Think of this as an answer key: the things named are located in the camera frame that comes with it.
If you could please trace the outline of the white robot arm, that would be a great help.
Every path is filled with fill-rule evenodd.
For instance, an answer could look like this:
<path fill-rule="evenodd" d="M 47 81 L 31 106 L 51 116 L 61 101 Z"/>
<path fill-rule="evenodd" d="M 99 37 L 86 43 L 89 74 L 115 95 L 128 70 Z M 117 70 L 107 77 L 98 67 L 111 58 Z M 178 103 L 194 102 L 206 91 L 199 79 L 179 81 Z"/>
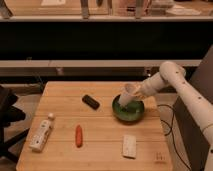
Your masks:
<path fill-rule="evenodd" d="M 213 171 L 213 105 L 186 81 L 185 74 L 186 71 L 182 66 L 165 61 L 156 74 L 137 85 L 136 92 L 139 96 L 147 98 L 168 85 L 176 90 L 210 144 L 204 171 Z"/>

